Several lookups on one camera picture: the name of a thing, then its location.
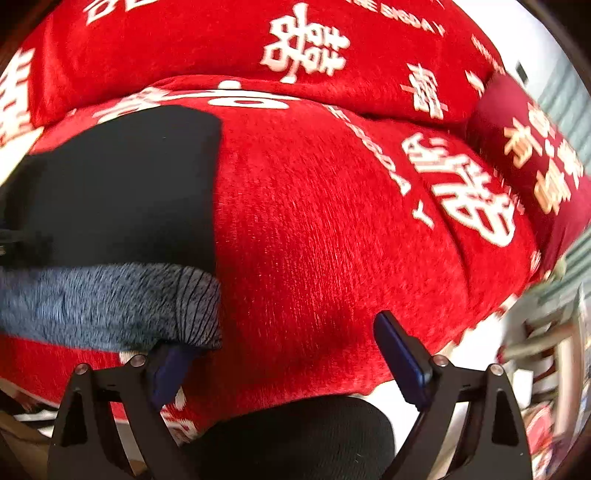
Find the black pants with grey lining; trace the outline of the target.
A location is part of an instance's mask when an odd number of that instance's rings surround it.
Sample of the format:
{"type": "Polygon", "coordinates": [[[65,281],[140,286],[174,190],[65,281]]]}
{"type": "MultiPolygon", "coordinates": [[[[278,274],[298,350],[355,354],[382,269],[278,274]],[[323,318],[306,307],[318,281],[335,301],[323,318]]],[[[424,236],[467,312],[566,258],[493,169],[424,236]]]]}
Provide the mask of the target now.
{"type": "Polygon", "coordinates": [[[1,330],[112,352],[221,344],[221,122],[177,105],[25,157],[1,188],[1,330]]]}

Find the operator's black clothed leg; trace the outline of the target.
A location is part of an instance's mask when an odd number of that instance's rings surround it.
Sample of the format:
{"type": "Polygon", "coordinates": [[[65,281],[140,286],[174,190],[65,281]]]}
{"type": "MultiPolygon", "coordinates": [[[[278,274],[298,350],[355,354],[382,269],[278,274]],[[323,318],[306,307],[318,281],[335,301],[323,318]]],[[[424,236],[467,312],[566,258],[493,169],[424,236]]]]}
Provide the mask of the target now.
{"type": "Polygon", "coordinates": [[[394,434],[377,407],[332,395],[218,422],[181,450],[200,479],[379,479],[394,434]]]}

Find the red sofa cover with characters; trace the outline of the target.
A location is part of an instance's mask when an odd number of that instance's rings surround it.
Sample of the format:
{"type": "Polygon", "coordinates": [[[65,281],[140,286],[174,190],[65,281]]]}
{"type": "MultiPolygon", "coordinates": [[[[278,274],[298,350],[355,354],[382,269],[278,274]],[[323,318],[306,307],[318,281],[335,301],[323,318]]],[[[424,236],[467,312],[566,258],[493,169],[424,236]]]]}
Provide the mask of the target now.
{"type": "MultiPolygon", "coordinates": [[[[125,115],[219,119],[221,344],[164,410],[191,439],[387,382],[383,309],[438,351],[525,290],[532,226],[465,140],[501,64],[453,1],[63,1],[2,55],[1,188],[25,157],[125,115]]],[[[134,352],[1,330],[1,381],[57,404],[77,363],[134,352]]]]}

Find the dark red embroidered cushion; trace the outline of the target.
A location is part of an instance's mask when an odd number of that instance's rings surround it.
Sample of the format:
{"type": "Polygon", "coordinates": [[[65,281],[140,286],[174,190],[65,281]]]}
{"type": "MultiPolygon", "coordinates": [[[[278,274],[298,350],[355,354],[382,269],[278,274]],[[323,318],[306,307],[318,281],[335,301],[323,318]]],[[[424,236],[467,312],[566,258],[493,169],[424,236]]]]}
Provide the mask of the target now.
{"type": "Polygon", "coordinates": [[[516,80],[498,73],[467,139],[523,206],[540,252],[536,276],[548,275],[590,225],[590,177],[576,150],[516,80]]]}

